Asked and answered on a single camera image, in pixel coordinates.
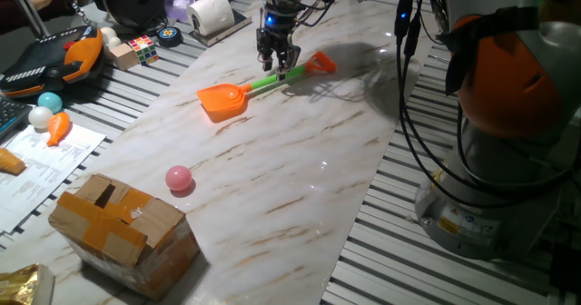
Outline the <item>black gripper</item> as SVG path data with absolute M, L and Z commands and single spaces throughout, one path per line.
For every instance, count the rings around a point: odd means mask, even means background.
M 292 43 L 292 32 L 295 28 L 297 12 L 289 8 L 276 10 L 273 5 L 265 5 L 260 10 L 260 25 L 256 30 L 258 60 L 262 70 L 272 68 L 271 42 L 275 42 L 278 58 L 276 75 L 282 80 L 296 66 L 300 47 Z

